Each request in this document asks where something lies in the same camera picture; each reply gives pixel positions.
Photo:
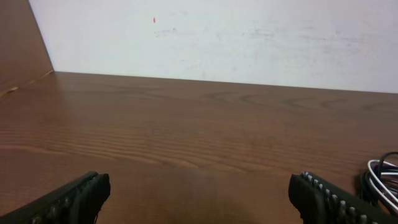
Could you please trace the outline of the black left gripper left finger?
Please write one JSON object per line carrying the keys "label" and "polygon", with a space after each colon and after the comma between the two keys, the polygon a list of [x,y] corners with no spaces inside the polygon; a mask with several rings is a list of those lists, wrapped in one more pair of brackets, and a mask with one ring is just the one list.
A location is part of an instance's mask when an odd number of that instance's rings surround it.
{"label": "black left gripper left finger", "polygon": [[109,175],[91,171],[1,216],[1,223],[96,223],[110,191]]}

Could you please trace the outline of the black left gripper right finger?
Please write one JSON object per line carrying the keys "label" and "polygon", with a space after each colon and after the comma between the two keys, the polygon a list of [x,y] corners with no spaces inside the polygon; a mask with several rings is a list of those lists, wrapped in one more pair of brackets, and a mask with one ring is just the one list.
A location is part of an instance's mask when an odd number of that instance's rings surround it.
{"label": "black left gripper right finger", "polygon": [[396,216],[311,172],[291,175],[288,195],[303,224],[397,224]]}

